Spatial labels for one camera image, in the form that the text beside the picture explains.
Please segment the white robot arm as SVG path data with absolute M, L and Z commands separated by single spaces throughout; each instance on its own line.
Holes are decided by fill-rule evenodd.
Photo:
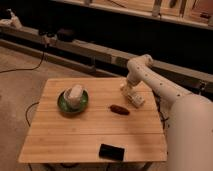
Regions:
M 122 94 L 135 106 L 143 104 L 134 86 L 141 81 L 169 102 L 167 171 L 213 171 L 213 102 L 152 71 L 149 54 L 127 62 Z

